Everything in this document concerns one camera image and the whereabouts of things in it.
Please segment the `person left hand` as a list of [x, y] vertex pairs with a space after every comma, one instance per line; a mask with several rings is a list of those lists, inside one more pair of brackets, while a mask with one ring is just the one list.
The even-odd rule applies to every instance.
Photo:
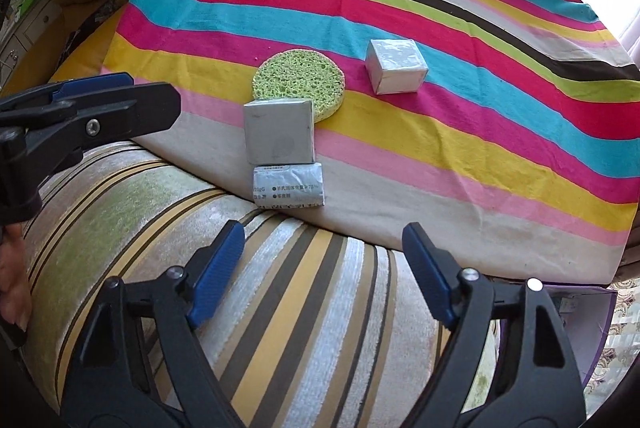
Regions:
[[27, 330], [32, 316], [32, 295], [26, 269], [21, 223], [3, 228], [0, 255], [1, 316], [9, 324]]

